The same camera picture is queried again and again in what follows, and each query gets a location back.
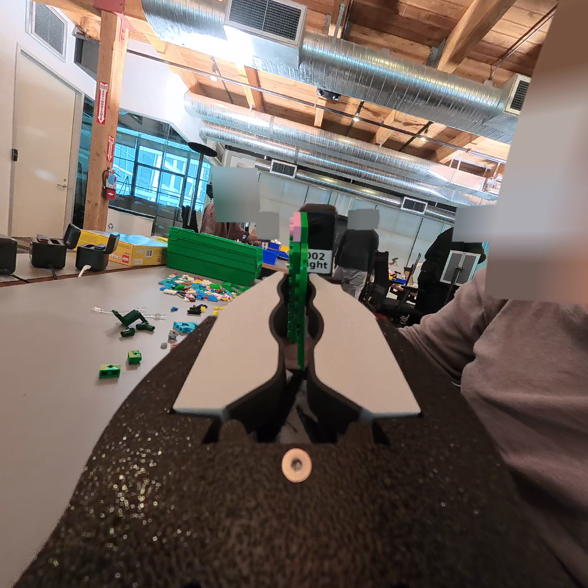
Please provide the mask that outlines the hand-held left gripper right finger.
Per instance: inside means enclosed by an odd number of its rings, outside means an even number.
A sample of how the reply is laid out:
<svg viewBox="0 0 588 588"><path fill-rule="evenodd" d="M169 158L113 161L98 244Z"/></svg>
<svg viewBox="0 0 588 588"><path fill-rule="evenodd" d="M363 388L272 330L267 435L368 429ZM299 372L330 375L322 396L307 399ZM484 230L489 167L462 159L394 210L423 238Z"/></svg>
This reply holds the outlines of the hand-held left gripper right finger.
<svg viewBox="0 0 588 588"><path fill-rule="evenodd" d="M310 275L318 323L307 400L319 420L412 417L420 406L372 312L339 285Z"/></svg>

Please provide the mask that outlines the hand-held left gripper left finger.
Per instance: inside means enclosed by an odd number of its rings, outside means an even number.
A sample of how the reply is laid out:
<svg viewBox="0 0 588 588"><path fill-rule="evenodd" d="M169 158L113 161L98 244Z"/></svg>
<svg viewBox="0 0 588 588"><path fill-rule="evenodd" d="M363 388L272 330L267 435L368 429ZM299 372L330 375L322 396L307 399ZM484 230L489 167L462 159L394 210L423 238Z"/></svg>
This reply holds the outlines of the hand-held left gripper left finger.
<svg viewBox="0 0 588 588"><path fill-rule="evenodd" d="M231 302L213 321L183 384L176 413L219 420L270 420L286 386L273 325L288 277L276 272Z"/></svg>

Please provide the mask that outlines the green lego plate assembly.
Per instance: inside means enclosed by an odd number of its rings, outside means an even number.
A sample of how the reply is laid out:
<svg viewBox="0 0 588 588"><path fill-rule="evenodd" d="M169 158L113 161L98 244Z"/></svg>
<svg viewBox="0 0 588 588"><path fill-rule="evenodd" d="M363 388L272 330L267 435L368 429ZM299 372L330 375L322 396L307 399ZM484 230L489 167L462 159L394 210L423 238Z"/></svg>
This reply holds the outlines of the green lego plate assembly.
<svg viewBox="0 0 588 588"><path fill-rule="evenodd" d="M290 218L288 339L296 347L301 370L305 369L308 261L307 213L296 212Z"/></svg>

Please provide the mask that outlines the pile of assorted lego pieces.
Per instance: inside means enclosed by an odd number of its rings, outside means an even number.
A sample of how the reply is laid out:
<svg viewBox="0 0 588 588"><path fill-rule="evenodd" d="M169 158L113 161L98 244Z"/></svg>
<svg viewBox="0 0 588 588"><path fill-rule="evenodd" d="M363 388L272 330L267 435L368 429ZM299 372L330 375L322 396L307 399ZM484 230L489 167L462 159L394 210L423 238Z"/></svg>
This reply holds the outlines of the pile of assorted lego pieces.
<svg viewBox="0 0 588 588"><path fill-rule="evenodd" d="M160 291L178 296L186 302L197 302L199 300L230 302L250 288L237 283L215 283L204 278L179 275L177 273L159 281L158 285Z"/></svg>

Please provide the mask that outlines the dark green lego assembly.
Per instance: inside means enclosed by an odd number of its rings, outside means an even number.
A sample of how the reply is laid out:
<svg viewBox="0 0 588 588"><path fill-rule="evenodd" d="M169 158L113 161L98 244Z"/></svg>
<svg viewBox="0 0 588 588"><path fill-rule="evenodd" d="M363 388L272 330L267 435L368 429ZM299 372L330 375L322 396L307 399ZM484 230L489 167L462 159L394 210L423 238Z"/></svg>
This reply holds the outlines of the dark green lego assembly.
<svg viewBox="0 0 588 588"><path fill-rule="evenodd" d="M116 319L125 327L129 328L137 321L139 323L147 323L147 319L143 316L143 314L137 310L133 309L125 315L122 315L116 310L112 310L111 313L116 317Z"/></svg>

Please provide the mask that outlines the yellow lego box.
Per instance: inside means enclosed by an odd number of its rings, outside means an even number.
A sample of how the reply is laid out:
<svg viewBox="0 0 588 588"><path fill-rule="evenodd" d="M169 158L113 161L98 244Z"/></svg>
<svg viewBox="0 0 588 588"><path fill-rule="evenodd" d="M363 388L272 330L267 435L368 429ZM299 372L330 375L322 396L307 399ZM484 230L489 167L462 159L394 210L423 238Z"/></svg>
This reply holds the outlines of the yellow lego box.
<svg viewBox="0 0 588 588"><path fill-rule="evenodd" d="M106 245L110 233L82 230L78 246ZM117 247L109 258L115 263L128 267L157 266L167 264L168 240L160 237L145 237L119 233Z"/></svg>

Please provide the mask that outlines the black office chair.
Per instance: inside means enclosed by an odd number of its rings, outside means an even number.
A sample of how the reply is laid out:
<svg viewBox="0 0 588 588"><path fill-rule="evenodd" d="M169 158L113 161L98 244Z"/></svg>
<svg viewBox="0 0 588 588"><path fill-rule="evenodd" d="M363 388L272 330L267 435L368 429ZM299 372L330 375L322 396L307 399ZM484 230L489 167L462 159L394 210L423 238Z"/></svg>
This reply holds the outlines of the black office chair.
<svg viewBox="0 0 588 588"><path fill-rule="evenodd" d="M375 315L403 327L420 322L423 313L416 309L420 289L411 283L400 283L390 278L388 252L376 252L372 281L362 290L359 302Z"/></svg>

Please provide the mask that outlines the black floor lamp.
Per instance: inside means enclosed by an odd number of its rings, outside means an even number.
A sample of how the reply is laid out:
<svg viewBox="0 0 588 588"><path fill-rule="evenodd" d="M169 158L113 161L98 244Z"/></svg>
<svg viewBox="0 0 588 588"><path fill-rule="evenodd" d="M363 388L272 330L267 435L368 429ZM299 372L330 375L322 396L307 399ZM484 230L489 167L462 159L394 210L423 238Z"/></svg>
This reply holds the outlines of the black floor lamp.
<svg viewBox="0 0 588 588"><path fill-rule="evenodd" d="M208 157L208 158L216 158L217 157L217 151L215 151L214 149L212 149L209 146L204 145L202 143L188 142L188 147L191 150L193 150L195 153L198 154L199 159L198 159L198 166L197 166L197 170L196 170L194 193L193 193L192 198L190 200L189 210L187 213L187 219L186 219L186 222L184 223L185 229L190 229L190 227L192 225L192 218L196 217L195 205L196 205L196 201L197 201L198 193L199 193L199 186L200 186L200 182L201 182L201 172L202 172L202 165L203 165L204 158L205 157Z"/></svg>

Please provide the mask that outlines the white waste bin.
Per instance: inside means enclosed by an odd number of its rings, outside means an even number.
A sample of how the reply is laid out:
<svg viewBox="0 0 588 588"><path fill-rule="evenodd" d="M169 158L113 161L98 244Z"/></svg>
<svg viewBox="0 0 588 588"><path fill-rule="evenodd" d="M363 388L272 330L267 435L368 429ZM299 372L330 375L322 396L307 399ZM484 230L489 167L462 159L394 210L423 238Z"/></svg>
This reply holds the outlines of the white waste bin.
<svg viewBox="0 0 588 588"><path fill-rule="evenodd" d="M111 206L107 212L105 232L140 235L149 238L153 235L154 223L155 217L151 215Z"/></svg>

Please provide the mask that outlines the person's torso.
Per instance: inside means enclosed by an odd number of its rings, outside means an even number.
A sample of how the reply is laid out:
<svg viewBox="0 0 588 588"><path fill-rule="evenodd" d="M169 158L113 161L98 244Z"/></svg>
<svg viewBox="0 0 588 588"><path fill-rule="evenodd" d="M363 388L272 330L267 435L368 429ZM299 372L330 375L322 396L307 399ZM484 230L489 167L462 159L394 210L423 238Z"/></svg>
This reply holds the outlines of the person's torso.
<svg viewBox="0 0 588 588"><path fill-rule="evenodd" d="M587 308L473 293L462 390L494 436L541 535L587 587Z"/></svg>

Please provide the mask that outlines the large glass window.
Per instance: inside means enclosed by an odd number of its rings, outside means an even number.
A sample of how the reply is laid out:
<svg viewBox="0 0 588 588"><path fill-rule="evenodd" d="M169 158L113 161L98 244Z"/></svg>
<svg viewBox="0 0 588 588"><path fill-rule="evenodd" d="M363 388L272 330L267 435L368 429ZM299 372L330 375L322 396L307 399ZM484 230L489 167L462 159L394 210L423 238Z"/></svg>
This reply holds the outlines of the large glass window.
<svg viewBox="0 0 588 588"><path fill-rule="evenodd" d="M124 111L117 127L114 171L117 194L163 215L181 206L202 211L211 163L188 147L169 123Z"/></svg>

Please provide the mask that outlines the wide duct vent grille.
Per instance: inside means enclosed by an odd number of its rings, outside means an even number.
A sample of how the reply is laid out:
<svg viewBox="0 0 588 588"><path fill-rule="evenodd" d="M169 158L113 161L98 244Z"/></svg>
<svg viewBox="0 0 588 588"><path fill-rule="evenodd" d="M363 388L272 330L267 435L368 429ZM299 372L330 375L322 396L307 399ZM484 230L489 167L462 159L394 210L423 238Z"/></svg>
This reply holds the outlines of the wide duct vent grille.
<svg viewBox="0 0 588 588"><path fill-rule="evenodd" d="M228 1L224 25L298 48L306 14L307 7L293 1Z"/></svg>

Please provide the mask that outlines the wooden post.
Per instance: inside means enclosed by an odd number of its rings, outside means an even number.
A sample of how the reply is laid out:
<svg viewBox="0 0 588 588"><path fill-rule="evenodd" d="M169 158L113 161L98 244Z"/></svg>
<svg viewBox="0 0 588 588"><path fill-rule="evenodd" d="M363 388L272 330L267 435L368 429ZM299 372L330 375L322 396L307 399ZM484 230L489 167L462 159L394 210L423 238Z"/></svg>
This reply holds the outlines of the wooden post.
<svg viewBox="0 0 588 588"><path fill-rule="evenodd" d="M105 231L109 200L102 196L102 173L112 168L122 93L123 68L130 25L125 1L94 1L100 11L100 38L96 76L91 145L85 196L84 229ZM109 84L105 125L95 119L98 81Z"/></svg>

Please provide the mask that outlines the white duct vent grille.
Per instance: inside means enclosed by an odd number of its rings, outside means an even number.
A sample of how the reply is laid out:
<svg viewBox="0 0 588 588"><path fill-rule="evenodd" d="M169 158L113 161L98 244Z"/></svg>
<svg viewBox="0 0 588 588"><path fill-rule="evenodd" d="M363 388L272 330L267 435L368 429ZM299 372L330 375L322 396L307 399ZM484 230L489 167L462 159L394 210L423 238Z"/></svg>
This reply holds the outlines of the white duct vent grille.
<svg viewBox="0 0 588 588"><path fill-rule="evenodd" d="M506 100L505 113L517 116L521 113L530 82L531 77L517 73L503 84L502 91Z"/></svg>

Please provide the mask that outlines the wall vent grille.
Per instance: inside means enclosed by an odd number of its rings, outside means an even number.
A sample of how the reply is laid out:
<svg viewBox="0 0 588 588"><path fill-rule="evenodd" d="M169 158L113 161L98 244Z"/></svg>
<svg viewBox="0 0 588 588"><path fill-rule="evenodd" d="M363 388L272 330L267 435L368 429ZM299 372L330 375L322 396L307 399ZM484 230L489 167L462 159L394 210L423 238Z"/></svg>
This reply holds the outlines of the wall vent grille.
<svg viewBox="0 0 588 588"><path fill-rule="evenodd" d="M66 58L67 24L63 17L45 4L27 2L26 29L37 42L62 61Z"/></svg>

